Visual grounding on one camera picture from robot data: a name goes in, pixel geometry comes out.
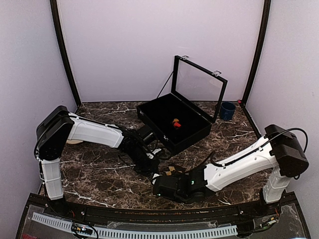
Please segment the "tan brown argyle sock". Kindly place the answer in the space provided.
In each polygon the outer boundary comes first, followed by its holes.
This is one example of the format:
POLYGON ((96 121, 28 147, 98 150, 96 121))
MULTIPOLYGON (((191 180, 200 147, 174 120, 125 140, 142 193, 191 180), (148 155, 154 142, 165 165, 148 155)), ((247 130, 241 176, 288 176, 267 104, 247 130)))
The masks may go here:
POLYGON ((164 174, 167 176, 172 176, 172 175, 183 174, 185 171, 186 169, 184 167, 172 164, 167 166, 167 168, 164 170, 164 174))

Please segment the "red orange argyle sock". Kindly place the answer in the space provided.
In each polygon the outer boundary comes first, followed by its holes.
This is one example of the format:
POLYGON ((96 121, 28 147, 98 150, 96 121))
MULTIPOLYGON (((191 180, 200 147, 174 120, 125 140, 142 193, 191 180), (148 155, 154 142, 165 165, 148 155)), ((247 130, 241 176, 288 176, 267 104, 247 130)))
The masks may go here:
POLYGON ((181 127, 181 124, 180 124, 179 119, 174 119, 174 120, 172 121, 172 125, 173 125, 173 127, 174 127, 175 129, 179 129, 179 128, 181 127))

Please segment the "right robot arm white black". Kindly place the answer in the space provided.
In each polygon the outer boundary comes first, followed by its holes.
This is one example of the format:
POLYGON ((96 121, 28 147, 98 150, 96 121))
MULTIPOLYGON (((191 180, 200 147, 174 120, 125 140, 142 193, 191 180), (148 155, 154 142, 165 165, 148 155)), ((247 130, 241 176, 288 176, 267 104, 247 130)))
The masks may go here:
POLYGON ((216 163, 194 168, 188 174, 161 176, 154 181, 154 194, 168 199, 192 203, 201 199, 207 189, 217 192, 256 172, 272 168, 262 199, 254 211, 265 216, 280 200, 292 178, 300 176, 309 167, 305 148, 301 147, 291 129, 275 124, 265 128, 265 135, 250 147, 216 163))

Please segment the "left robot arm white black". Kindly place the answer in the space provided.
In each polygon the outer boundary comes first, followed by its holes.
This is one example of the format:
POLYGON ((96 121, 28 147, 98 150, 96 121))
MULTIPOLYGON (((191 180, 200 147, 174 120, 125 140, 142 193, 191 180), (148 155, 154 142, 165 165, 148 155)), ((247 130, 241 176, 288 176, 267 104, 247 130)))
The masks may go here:
POLYGON ((60 171, 60 158, 69 140, 117 148, 129 156, 137 172, 146 176, 159 174, 160 149, 149 148, 149 144, 155 140, 155 134, 147 125, 139 129, 127 129, 86 119, 69 112, 65 106, 58 106, 37 127, 36 136, 34 157, 40 164, 46 195, 53 200, 50 207, 59 217, 66 217, 70 213, 70 205, 62 200, 64 193, 60 171))

